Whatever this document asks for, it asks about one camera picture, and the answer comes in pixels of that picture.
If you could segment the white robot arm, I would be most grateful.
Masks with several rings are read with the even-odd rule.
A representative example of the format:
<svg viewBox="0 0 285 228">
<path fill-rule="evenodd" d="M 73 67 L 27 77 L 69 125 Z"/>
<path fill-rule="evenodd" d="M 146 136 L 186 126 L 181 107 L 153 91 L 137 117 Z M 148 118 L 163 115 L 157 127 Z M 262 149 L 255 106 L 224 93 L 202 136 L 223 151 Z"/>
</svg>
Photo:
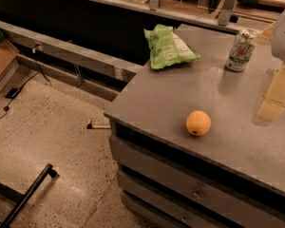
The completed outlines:
<svg viewBox="0 0 285 228">
<path fill-rule="evenodd" d="M 279 69 L 268 69 L 264 75 L 256 116 L 264 122 L 274 122 L 285 110 L 285 10 L 261 35 L 270 38 L 272 55 L 282 64 Z"/>
</svg>

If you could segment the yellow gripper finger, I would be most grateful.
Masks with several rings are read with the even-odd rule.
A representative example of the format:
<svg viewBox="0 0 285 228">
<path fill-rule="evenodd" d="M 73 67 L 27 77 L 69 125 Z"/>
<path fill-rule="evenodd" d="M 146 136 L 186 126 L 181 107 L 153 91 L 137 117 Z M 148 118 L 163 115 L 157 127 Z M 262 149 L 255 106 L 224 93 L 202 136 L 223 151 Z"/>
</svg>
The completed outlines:
<svg viewBox="0 0 285 228">
<path fill-rule="evenodd" d="M 270 81 L 263 94 L 256 116 L 266 122 L 274 122 L 285 111 L 285 63 L 269 73 Z"/>
</svg>

